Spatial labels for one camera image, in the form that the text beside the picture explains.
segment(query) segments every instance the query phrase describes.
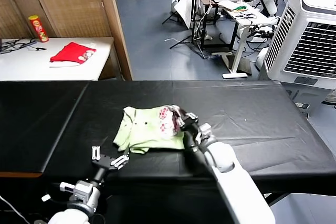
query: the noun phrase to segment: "woven screen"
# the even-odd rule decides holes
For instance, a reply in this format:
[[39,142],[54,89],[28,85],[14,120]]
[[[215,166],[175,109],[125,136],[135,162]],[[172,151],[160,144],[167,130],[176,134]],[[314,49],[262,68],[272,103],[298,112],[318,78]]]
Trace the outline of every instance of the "woven screen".
[[40,0],[58,37],[111,36],[102,0]]
[[15,11],[11,0],[0,0],[0,38],[12,39],[30,37],[28,27]]

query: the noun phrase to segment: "air cooler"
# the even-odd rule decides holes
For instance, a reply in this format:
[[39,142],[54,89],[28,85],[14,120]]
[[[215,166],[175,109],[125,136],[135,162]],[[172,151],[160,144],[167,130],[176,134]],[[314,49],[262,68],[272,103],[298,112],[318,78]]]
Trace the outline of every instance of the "air cooler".
[[336,0],[289,0],[260,80],[280,81],[308,113],[336,88]]

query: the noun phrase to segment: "tile floor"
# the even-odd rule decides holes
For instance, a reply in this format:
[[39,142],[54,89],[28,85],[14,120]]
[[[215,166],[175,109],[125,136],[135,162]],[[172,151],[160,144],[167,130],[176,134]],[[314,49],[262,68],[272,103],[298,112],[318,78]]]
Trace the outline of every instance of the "tile floor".
[[[221,74],[228,70],[221,60],[203,60],[187,45],[169,50],[175,41],[164,40],[180,40],[190,34],[180,24],[171,21],[161,24],[170,14],[171,1],[117,0],[135,80],[222,80]],[[278,15],[284,7],[279,0]],[[216,29],[228,40],[233,22],[218,22],[216,28],[210,27],[209,31]],[[247,48],[244,56],[255,61],[257,54],[248,56],[250,52]],[[253,63],[251,69],[253,75],[249,79],[256,79],[258,71]],[[310,115],[309,122],[336,155],[336,110],[321,105]],[[291,194],[272,206],[277,224],[336,223],[335,209],[336,197],[309,194]]]

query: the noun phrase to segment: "black tablecloth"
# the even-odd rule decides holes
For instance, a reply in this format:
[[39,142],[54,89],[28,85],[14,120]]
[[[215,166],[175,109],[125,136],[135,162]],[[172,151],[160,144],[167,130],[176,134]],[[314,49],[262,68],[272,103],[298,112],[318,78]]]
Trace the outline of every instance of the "black tablecloth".
[[87,82],[0,82],[0,172],[42,173]]
[[[87,177],[92,173],[92,145],[101,145],[101,151],[107,155],[120,155],[112,141],[124,107],[145,109],[165,104],[177,104],[197,114],[201,123],[212,125],[217,139],[233,146],[243,168],[265,193],[313,193],[326,181],[335,181],[336,161],[330,150],[281,84],[270,81],[91,82],[45,176]],[[151,150],[145,155],[131,154],[130,162],[110,174],[108,182],[120,183],[122,186],[115,188],[128,191],[131,185],[143,189],[147,186],[150,190],[165,182],[167,187],[184,182],[194,188],[204,187],[212,179],[201,169],[188,165],[182,151]]]

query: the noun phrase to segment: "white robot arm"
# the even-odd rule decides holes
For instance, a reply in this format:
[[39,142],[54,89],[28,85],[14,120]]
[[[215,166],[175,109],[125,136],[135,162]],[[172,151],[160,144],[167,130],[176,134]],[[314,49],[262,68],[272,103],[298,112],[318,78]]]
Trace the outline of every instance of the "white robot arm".
[[275,224],[274,215],[256,184],[240,165],[233,148],[217,141],[207,123],[198,126],[193,113],[180,113],[180,129],[186,151],[205,165],[217,181],[217,187],[236,224]]
[[[168,107],[177,117],[180,129],[187,134],[183,140],[186,152],[191,151],[200,165],[205,165],[215,177],[234,222],[275,224],[271,209],[249,173],[240,165],[233,148],[217,141],[209,124],[198,126],[198,117],[193,113],[186,113],[175,105]],[[99,169],[91,181],[80,180],[75,185],[61,183],[61,191],[72,193],[68,209],[55,214],[48,224],[90,224],[89,217],[96,212],[105,174],[109,170],[119,170],[128,160],[128,154],[117,159],[102,155],[94,161]]]

